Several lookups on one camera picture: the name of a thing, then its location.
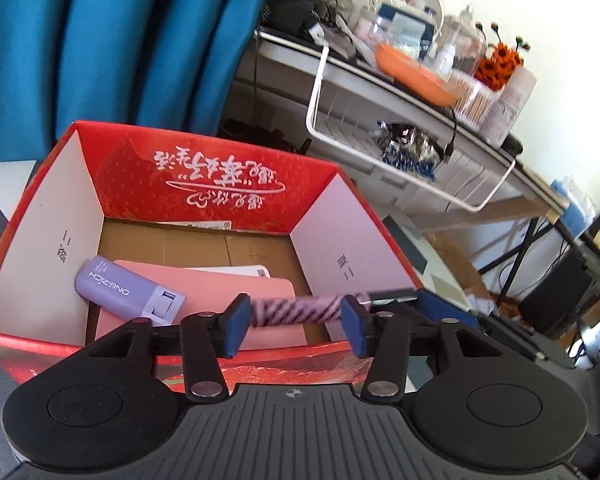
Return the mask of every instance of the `round black pad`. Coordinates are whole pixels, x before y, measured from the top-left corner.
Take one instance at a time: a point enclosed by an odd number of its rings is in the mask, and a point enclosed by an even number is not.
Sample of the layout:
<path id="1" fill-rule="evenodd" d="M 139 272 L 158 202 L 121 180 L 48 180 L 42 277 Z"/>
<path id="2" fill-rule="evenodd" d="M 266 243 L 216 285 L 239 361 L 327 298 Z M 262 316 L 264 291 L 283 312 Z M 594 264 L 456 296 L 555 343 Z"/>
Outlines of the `round black pad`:
<path id="1" fill-rule="evenodd" d="M 122 396 L 116 390 L 83 384 L 60 390 L 51 397 L 47 409 L 60 424 L 88 428 L 111 420 L 122 409 L 122 403 Z"/>
<path id="2" fill-rule="evenodd" d="M 174 394 L 158 379 L 117 359 L 90 358 L 18 387 L 5 403 L 2 424 L 11 445 L 31 462 L 88 471 L 156 449 L 177 413 Z"/>
<path id="3" fill-rule="evenodd" d="M 542 402 L 532 391 L 515 384 L 489 384 L 467 397 L 469 411 L 492 426 L 515 428 L 533 421 L 542 411 Z"/>
<path id="4" fill-rule="evenodd" d="M 462 359 L 415 394 L 417 431 L 454 462 L 492 472 L 568 460 L 587 412 L 567 384 L 519 356 Z"/>

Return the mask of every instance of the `black cable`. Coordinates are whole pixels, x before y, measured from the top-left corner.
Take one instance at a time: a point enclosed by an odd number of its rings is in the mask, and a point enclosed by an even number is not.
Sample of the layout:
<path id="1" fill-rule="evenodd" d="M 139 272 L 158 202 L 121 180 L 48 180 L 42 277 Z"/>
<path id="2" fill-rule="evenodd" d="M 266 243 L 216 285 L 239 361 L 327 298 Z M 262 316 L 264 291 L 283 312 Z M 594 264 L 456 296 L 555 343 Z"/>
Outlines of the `black cable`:
<path id="1" fill-rule="evenodd" d="M 547 274 L 554 269 L 554 267 L 558 264 L 558 262 L 560 261 L 560 258 L 563 256 L 564 254 L 564 250 L 566 249 L 565 247 L 565 241 L 563 240 L 562 243 L 560 244 L 560 253 L 555 257 L 555 260 L 552 261 L 551 265 L 549 266 L 549 268 L 544 272 L 544 274 L 540 277 L 539 280 L 533 282 L 531 285 L 527 285 L 525 288 L 523 288 L 522 290 L 519 291 L 519 293 L 516 294 L 516 297 L 518 297 L 520 294 L 524 294 L 526 291 L 528 291 L 530 288 L 535 287 L 538 283 L 540 283 L 542 280 L 544 280 L 544 278 L 547 276 Z"/>
<path id="2" fill-rule="evenodd" d="M 513 260 L 512 262 L 509 262 L 507 265 L 505 265 L 504 267 L 502 267 L 500 269 L 500 273 L 498 274 L 498 285 L 500 285 L 500 290 L 502 290 L 504 288 L 504 285 L 502 284 L 502 273 L 505 271 L 505 269 L 507 267 L 512 266 L 516 261 Z"/>
<path id="3" fill-rule="evenodd" d="M 250 128 L 255 126 L 256 110 L 258 108 L 258 55 L 260 53 L 260 23 L 256 24 L 256 52 L 253 59 L 253 111 L 251 112 Z"/>
<path id="4" fill-rule="evenodd" d="M 578 346 L 578 351 L 576 352 L 575 357 L 573 358 L 574 361 L 577 361 L 578 359 L 580 359 L 580 357 L 582 356 L 583 353 L 586 354 L 587 352 L 587 347 L 584 346 L 584 343 L 582 341 L 582 339 L 580 340 L 580 346 Z"/>
<path id="5" fill-rule="evenodd" d="M 451 136 L 451 140 L 445 146 L 445 156 L 444 161 L 448 162 L 451 158 L 451 155 L 454 154 L 454 147 L 456 144 L 456 135 L 458 134 L 458 118 L 456 118 L 456 111 L 453 108 L 449 108 L 451 110 L 451 115 L 454 118 L 454 133 Z"/>
<path id="6" fill-rule="evenodd" d="M 255 57 L 253 59 L 253 107 L 251 109 L 251 121 L 249 122 L 249 124 L 247 124 L 245 129 L 243 129 L 241 132 L 238 132 L 238 133 L 232 133 L 229 130 L 227 130 L 224 127 L 224 125 L 221 126 L 221 130 L 228 137 L 242 137 L 242 136 L 248 134 L 256 126 L 255 122 L 256 122 L 256 114 L 257 114 L 257 110 L 258 110 L 258 101 L 259 101 L 259 98 L 258 98 L 258 53 L 260 52 L 260 22 L 258 22 L 256 24 L 255 36 L 256 36 L 255 37 L 256 51 L 255 51 Z"/>

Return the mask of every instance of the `logo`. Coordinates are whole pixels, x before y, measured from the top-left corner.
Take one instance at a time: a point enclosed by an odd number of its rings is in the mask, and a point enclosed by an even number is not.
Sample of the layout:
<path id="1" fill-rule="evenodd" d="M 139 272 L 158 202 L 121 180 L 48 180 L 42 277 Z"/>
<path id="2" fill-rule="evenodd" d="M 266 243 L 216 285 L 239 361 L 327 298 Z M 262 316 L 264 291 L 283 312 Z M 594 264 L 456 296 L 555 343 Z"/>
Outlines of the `logo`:
<path id="1" fill-rule="evenodd" d="M 296 390 L 295 388 L 293 388 L 291 390 L 287 390 L 285 392 L 285 395 L 287 397 L 289 397 L 290 399 L 297 399 L 298 397 L 300 397 L 302 395 L 302 392 L 300 390 Z"/>
<path id="2" fill-rule="evenodd" d="M 109 280 L 103 278 L 101 275 L 96 274 L 95 272 L 90 272 L 89 273 L 89 277 L 93 278 L 94 280 L 96 280 L 97 283 L 99 283 L 101 285 L 108 286 L 109 288 L 112 288 L 113 290 L 119 292 L 123 296 L 128 296 L 129 295 L 129 289 L 128 288 L 122 288 L 121 286 L 116 285 L 113 282 L 110 282 Z"/>
<path id="3" fill-rule="evenodd" d="M 257 160 L 236 160 L 229 155 L 219 156 L 192 153 L 190 148 L 176 146 L 171 152 L 156 151 L 154 160 L 158 171 L 171 174 L 177 180 L 167 180 L 167 186 L 187 191 L 186 202 L 199 209 L 207 206 L 245 207 L 255 211 L 264 207 L 264 200 L 282 193 L 286 186 L 279 182 L 277 171 Z"/>

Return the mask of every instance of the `clear plastic container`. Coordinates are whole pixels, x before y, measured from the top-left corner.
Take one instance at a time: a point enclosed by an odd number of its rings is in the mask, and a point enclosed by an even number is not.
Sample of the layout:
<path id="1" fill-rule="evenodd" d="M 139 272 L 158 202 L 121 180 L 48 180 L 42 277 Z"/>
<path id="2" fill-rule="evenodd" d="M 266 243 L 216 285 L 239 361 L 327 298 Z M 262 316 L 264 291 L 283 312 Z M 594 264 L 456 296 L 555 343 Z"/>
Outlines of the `clear plastic container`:
<path id="1" fill-rule="evenodd" d="M 448 88 L 458 97 L 454 106 L 458 121 L 476 132 L 480 130 L 498 94 L 460 70 L 451 71 Z"/>
<path id="2" fill-rule="evenodd" d="M 478 62 L 487 51 L 482 34 L 471 23 L 455 16 L 445 16 L 436 43 L 437 52 L 454 52 L 454 69 L 469 75 L 475 73 Z"/>
<path id="3" fill-rule="evenodd" d="M 363 10 L 360 12 L 355 35 L 364 41 L 371 50 L 375 51 L 378 43 L 385 41 L 386 33 L 391 24 L 391 20 L 378 16 L 372 10 Z"/>

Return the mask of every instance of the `storage box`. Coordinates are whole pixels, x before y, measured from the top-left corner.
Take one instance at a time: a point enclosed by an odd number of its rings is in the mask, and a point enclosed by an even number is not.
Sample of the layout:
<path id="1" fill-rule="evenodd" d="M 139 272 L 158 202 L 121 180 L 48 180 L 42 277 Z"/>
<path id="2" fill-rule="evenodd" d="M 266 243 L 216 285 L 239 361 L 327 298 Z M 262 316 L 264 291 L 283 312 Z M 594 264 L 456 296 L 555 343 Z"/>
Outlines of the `storage box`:
<path id="1" fill-rule="evenodd" d="M 18 381 L 84 345 L 74 291 L 95 254 L 179 267 L 263 264 L 297 295 L 421 286 L 335 164 L 120 124 L 72 125 L 25 190 L 0 240 L 0 363 Z M 368 362 L 306 327 L 306 346 L 242 351 L 229 383 L 355 381 Z M 158 359 L 177 388 L 180 359 Z"/>

